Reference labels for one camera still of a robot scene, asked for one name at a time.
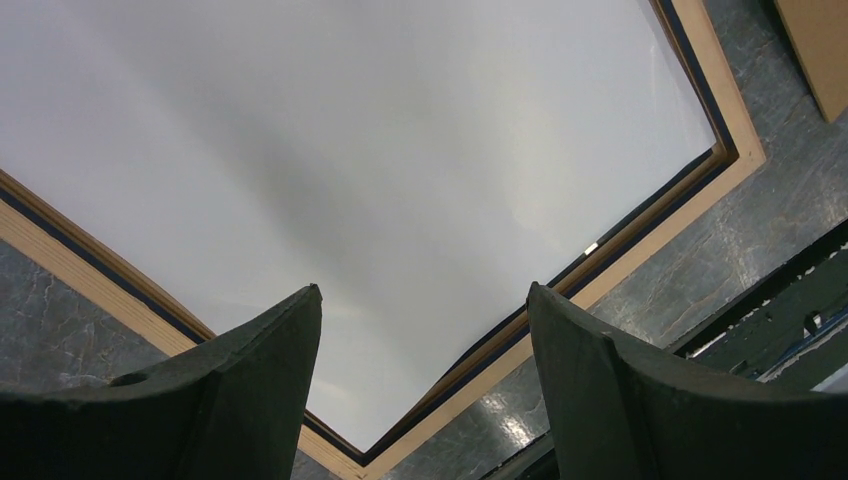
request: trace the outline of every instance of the wooden frame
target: wooden frame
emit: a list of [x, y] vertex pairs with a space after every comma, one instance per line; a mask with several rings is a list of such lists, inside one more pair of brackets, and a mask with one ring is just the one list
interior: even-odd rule
[[[712, 104], [707, 110], [712, 112], [720, 140], [708, 158], [556, 281], [557, 291], [584, 308], [597, 302], [764, 162], [759, 139], [701, 0], [657, 1], [658, 15], [690, 77], [706, 87], [699, 91], [705, 105]], [[213, 336], [165, 291], [4, 172], [0, 172], [0, 184], [5, 201], [0, 204], [3, 240], [168, 355]], [[658, 219], [661, 223], [648, 227]], [[396, 438], [381, 441], [380, 451], [365, 461], [352, 458], [339, 447], [340, 439], [333, 439], [332, 432], [322, 431], [309, 417], [301, 430], [299, 448], [345, 480], [381, 477], [532, 356], [526, 330], [524, 313], [517, 312], [505, 321], [434, 386], [399, 424], [403, 428], [387, 435]]]

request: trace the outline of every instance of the white sheet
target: white sheet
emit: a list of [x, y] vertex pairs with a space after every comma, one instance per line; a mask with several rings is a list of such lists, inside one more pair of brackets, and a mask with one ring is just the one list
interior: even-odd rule
[[713, 143], [646, 0], [5, 0], [2, 168], [224, 332], [310, 283], [366, 450]]

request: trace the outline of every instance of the gray floor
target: gray floor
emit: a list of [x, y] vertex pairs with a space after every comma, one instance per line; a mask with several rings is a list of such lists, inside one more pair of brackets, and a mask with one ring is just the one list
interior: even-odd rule
[[[848, 217], [848, 114], [825, 124], [771, 0], [707, 0], [768, 163], [593, 313], [666, 345]], [[8, 245], [0, 246], [0, 387], [98, 383], [164, 357]], [[548, 429], [532, 361], [388, 479], [480, 478]], [[299, 455], [293, 478], [335, 478]]]

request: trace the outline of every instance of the black inner border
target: black inner border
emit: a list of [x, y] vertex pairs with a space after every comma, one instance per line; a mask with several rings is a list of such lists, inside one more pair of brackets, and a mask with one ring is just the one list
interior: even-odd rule
[[[727, 128], [726, 123], [724, 122], [724, 118], [721, 114], [721, 111], [718, 108], [718, 104], [715, 100], [715, 97], [712, 94], [712, 91], [709, 88], [704, 72], [701, 68], [701, 65], [698, 63], [697, 57], [695, 56], [694, 50], [692, 48], [689, 39], [686, 37], [685, 31], [683, 30], [683, 25], [680, 22], [680, 18], [677, 15], [677, 12], [674, 8], [672, 0], [656, 0], [657, 6], [659, 10], [665, 14], [668, 26], [671, 30], [671, 34], [678, 41], [678, 46], [680, 50], [680, 54], [682, 55], [686, 65], [690, 68], [691, 80], [698, 87], [698, 91], [701, 95], [701, 101], [704, 105], [704, 109], [710, 114], [711, 119], [713, 121], [713, 126], [716, 130], [717, 137], [721, 139], [722, 143], [725, 145], [728, 151], [734, 151], [735, 145], [733, 144], [733, 139], [730, 136], [730, 132]], [[598, 240], [598, 247], [603, 246], [606, 242], [608, 242], [611, 238], [613, 238], [616, 234], [618, 234], [623, 228], [628, 226], [637, 216], [639, 216], [645, 209], [649, 208], [653, 205], [660, 197], [666, 194], [671, 188], [677, 185], [686, 175], [691, 173], [695, 168], [700, 166], [712, 153], [712, 150], [708, 150], [700, 155], [697, 159], [690, 162], [683, 170], [681, 170], [675, 177], [666, 183], [659, 191], [653, 194], [651, 197], [642, 202], [638, 207], [636, 207], [630, 214], [624, 217], [621, 221], [619, 221], [609, 232], [607, 232], [604, 236], [602, 236]], [[567, 292], [564, 293], [566, 298], [573, 297], [577, 292], [583, 289], [589, 282], [594, 280], [601, 272], [606, 270], [611, 264], [616, 262], [622, 255], [627, 253], [634, 245], [636, 245], [639, 241], [641, 241], [646, 235], [648, 235], [651, 231], [654, 230], [659, 224], [665, 221], [670, 215], [672, 215], [675, 211], [677, 211], [683, 204], [688, 202], [695, 194], [700, 192], [704, 187], [706, 187], [709, 183], [711, 183], [716, 177], [718, 177], [729, 165], [721, 164], [714, 168], [712, 171], [708, 172], [704, 178], [700, 179], [695, 185], [689, 188], [683, 195], [681, 195], [678, 199], [672, 202], [668, 207], [666, 207], [663, 212], [661, 212], [656, 218], [654, 218], [651, 222], [647, 223], [643, 226], [630, 240], [628, 240], [621, 248], [617, 249], [613, 252], [606, 260], [601, 262], [595, 268], [593, 268], [590, 272], [587, 273], [579, 282], [577, 282], [572, 288], [570, 288]], [[58, 240], [65, 247], [71, 250], [74, 254], [78, 255], [88, 264], [96, 268], [99, 272], [105, 275], [110, 281], [114, 282], [116, 285], [121, 287], [124, 291], [144, 303], [148, 308], [150, 308], [154, 313], [160, 316], [163, 320], [165, 320], [168, 324], [173, 326], [177, 331], [185, 335], [195, 344], [200, 344], [205, 341], [205, 339], [197, 334], [194, 330], [184, 325], [179, 321], [175, 316], [171, 315], [165, 308], [161, 305], [157, 304], [152, 298], [146, 295], [140, 289], [134, 287], [132, 283], [124, 279], [117, 272], [110, 269], [105, 263], [98, 260], [96, 256], [91, 254], [88, 250], [83, 248], [80, 244], [76, 243], [73, 239], [65, 235], [61, 230], [52, 225], [48, 220], [41, 217], [37, 212], [33, 209], [27, 207], [24, 203], [22, 203], [18, 198], [16, 198], [11, 192], [6, 189], [0, 189], [0, 198], [6, 202], [9, 206], [20, 212], [27, 219], [37, 225], [39, 228], [44, 230], [48, 235]], [[554, 279], [548, 282], [548, 286], [553, 286], [558, 283], [562, 278], [571, 273], [574, 269], [580, 266], [589, 256], [585, 254], [581, 254], [576, 260], [574, 260], [570, 265], [568, 265], [559, 275], [557, 275]], [[524, 307], [520, 307], [512, 315], [501, 321], [495, 328], [493, 328], [486, 336], [476, 342], [452, 367], [448, 370], [450, 372], [457, 365], [459, 365], [463, 360], [465, 360], [469, 355], [471, 355], [474, 351], [483, 346], [489, 339], [491, 339], [494, 335], [497, 335], [503, 328], [509, 325], [521, 312], [524, 311]], [[446, 389], [444, 392], [441, 392], [429, 405], [425, 408], [422, 408], [419, 412], [417, 412], [414, 416], [410, 417], [406, 421], [406, 425], [403, 428], [400, 428], [393, 432], [391, 436], [388, 434], [381, 438], [374, 446], [372, 446], [367, 452], [362, 453], [350, 445], [347, 445], [345, 442], [340, 441], [334, 432], [326, 426], [321, 424], [319, 421], [313, 420], [310, 418], [310, 415], [304, 417], [304, 425], [318, 433], [324, 440], [326, 440], [329, 444], [331, 444], [334, 448], [343, 452], [345, 455], [354, 460], [357, 464], [362, 467], [367, 466], [371, 461], [373, 461], [376, 457], [382, 454], [389, 446], [394, 444], [399, 438], [403, 437], [409, 430], [411, 430], [415, 425], [421, 422], [424, 418], [429, 416], [434, 410], [436, 410], [439, 406], [441, 406], [447, 399], [452, 397], [457, 391], [459, 391], [462, 387], [464, 387], [472, 378], [476, 377], [480, 372], [488, 368], [495, 360], [497, 360], [503, 353], [512, 348], [516, 343], [518, 343], [521, 339], [523, 339], [529, 333], [529, 327], [524, 327], [520, 331], [518, 331], [515, 335], [513, 335], [510, 339], [508, 339], [504, 344], [498, 347], [496, 350], [491, 352], [484, 360], [482, 360], [478, 365], [476, 365], [473, 369], [471, 369], [468, 373], [466, 373], [460, 380], [458, 380], [454, 385], [450, 388]]]

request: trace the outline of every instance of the brown cardboard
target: brown cardboard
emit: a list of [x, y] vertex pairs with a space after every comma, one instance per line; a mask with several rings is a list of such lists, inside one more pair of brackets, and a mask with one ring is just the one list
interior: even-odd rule
[[777, 0], [824, 118], [848, 107], [848, 0]]

